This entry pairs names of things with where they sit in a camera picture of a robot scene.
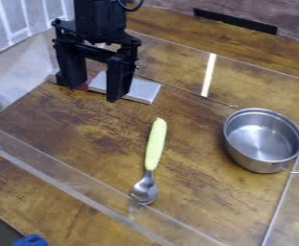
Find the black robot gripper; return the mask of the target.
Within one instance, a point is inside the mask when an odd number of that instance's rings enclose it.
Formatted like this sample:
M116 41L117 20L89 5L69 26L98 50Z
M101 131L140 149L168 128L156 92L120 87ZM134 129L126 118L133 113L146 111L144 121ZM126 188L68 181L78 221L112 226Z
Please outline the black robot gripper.
M126 6L126 0L73 0L72 20L56 18L50 25L54 29L53 48L58 71L54 74L60 86L77 88L86 81L84 56L92 50L90 45L117 44L116 52L97 49L97 57L108 60L106 100L113 103L130 88L137 48L141 41L126 34L126 14L141 7Z

